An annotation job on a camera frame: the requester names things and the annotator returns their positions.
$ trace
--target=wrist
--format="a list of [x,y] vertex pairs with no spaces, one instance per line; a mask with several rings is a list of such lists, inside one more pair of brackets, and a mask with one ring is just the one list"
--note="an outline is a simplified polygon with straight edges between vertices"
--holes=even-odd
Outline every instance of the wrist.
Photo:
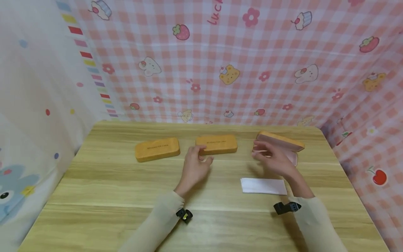
[[283,178],[284,178],[288,183],[290,183],[290,182],[295,181],[295,180],[300,180],[300,179],[302,178],[302,175],[301,175],[301,173],[300,173],[297,169],[295,169],[295,170],[293,170],[292,172],[289,172],[289,173],[285,174],[285,175],[283,176]]
[[189,183],[180,181],[174,189],[174,192],[184,199],[191,189],[192,186]]

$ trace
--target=cartoon bunny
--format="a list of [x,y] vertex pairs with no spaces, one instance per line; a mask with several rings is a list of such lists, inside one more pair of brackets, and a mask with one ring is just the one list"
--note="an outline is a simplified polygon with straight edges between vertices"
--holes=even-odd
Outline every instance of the cartoon bunny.
[[314,118],[314,116],[305,117],[297,123],[297,126],[306,126],[307,124],[311,123]]
[[141,70],[144,70],[144,75],[147,77],[161,72],[160,66],[150,57],[146,57],[144,60],[139,62],[139,67]]
[[0,226],[15,217],[22,208],[25,197],[34,192],[39,176],[21,177],[24,166],[11,165],[0,169]]
[[296,84],[301,84],[306,81],[314,81],[318,78],[319,69],[315,64],[310,65],[309,67],[305,67],[301,70],[295,72],[295,80]]
[[192,110],[188,109],[183,112],[179,112],[178,116],[182,118],[182,120],[187,123],[193,119]]

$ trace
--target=wood grain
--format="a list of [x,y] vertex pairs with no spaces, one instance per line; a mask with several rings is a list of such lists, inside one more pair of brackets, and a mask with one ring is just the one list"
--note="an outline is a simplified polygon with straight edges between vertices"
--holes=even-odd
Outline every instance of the wood grain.
[[[176,186],[188,147],[206,134],[234,134],[238,151],[215,156],[210,177],[186,203],[193,220],[179,223],[158,251],[306,251],[293,215],[274,212],[273,205],[285,197],[242,193],[242,177],[277,178],[250,157],[261,130],[305,144],[297,168],[350,252],[388,251],[317,128],[108,121],[93,127],[19,251],[117,251],[157,196]],[[179,139],[179,156],[136,161],[137,143],[167,137]]]

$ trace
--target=checkered backdrop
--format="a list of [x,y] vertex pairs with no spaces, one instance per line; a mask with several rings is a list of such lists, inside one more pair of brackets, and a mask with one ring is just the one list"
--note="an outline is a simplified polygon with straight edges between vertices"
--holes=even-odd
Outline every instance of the checkered backdrop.
[[317,126],[388,247],[403,246],[403,3],[70,5],[120,120]]

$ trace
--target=white fabric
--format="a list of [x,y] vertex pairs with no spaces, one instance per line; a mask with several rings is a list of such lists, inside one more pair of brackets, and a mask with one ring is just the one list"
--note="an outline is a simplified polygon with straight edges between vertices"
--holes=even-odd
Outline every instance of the white fabric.
[[13,252],[109,116],[53,0],[2,1],[0,31],[0,251]]
[[282,179],[241,179],[242,192],[245,194],[278,194],[287,195]]

